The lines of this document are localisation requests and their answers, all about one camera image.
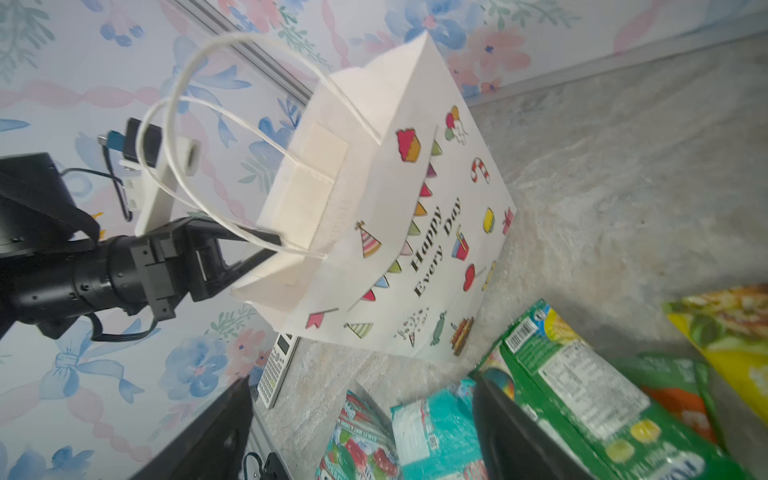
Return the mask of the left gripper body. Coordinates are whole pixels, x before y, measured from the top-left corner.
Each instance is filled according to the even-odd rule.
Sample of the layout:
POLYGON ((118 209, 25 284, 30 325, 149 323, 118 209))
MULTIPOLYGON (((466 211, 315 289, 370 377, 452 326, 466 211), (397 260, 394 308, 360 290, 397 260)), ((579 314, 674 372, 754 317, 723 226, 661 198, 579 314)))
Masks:
POLYGON ((154 319, 169 320, 184 298, 199 302, 215 297, 231 285, 231 269, 219 245, 224 238, 223 229, 211 220, 190 217, 143 236, 111 239, 111 304, 130 315, 149 308, 154 319))

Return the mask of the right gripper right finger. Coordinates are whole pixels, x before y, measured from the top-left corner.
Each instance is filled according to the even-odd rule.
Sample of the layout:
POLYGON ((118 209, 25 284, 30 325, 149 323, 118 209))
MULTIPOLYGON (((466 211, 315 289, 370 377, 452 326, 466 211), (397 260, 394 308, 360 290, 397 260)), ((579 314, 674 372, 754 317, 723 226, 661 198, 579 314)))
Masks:
POLYGON ((486 376, 475 377, 473 419, 490 479, 590 479, 547 433, 486 376))

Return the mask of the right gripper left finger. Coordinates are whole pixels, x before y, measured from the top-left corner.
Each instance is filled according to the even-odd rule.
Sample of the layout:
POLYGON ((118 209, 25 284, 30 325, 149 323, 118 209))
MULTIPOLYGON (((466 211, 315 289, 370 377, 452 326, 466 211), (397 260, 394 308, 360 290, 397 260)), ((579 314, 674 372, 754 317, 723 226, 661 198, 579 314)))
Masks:
POLYGON ((241 378, 133 477, 236 479, 252 420, 248 380, 241 378))

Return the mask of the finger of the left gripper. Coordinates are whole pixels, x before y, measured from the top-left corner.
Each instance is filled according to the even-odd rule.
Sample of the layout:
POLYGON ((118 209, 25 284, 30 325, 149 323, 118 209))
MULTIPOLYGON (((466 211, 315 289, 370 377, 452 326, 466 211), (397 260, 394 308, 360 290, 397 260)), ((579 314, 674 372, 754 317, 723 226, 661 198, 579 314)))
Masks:
POLYGON ((224 258, 228 282, 228 285, 225 287, 226 291, 230 291, 238 281, 243 280, 254 269, 267 262, 276 254, 276 251, 266 248, 251 248, 246 249, 245 253, 245 256, 241 256, 233 262, 229 262, 227 258, 224 258))
POLYGON ((279 249, 282 247, 280 236, 272 232, 255 229, 232 232, 220 224, 214 224, 212 230, 215 231, 215 235, 221 240, 247 242, 262 249, 279 249))

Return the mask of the white paper gift bag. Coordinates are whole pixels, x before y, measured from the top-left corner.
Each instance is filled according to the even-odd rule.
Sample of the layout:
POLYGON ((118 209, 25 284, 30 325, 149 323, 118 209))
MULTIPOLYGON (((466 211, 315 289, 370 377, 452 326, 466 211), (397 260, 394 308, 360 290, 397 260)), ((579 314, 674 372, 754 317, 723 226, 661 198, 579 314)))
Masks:
MULTIPOLYGON (((190 180, 176 116, 204 45, 158 107, 163 151, 200 218, 241 232, 190 180)), ((428 34, 320 74, 255 230, 282 247, 230 290, 279 333, 447 363, 460 358, 516 214, 428 34)))

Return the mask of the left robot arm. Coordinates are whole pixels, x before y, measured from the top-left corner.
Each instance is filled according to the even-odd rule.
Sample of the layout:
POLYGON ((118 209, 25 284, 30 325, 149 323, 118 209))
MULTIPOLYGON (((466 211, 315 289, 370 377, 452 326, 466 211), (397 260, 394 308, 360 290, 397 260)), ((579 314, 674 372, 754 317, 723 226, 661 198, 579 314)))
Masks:
POLYGON ((278 235, 256 254, 226 264, 220 241, 235 235, 211 219, 186 217, 140 236, 99 238, 100 226, 76 207, 47 153, 1 160, 1 330, 16 322, 59 339, 81 317, 92 340, 127 342, 147 331, 108 333, 98 314, 149 308, 151 327, 172 319, 185 297, 207 300, 276 254, 278 235))

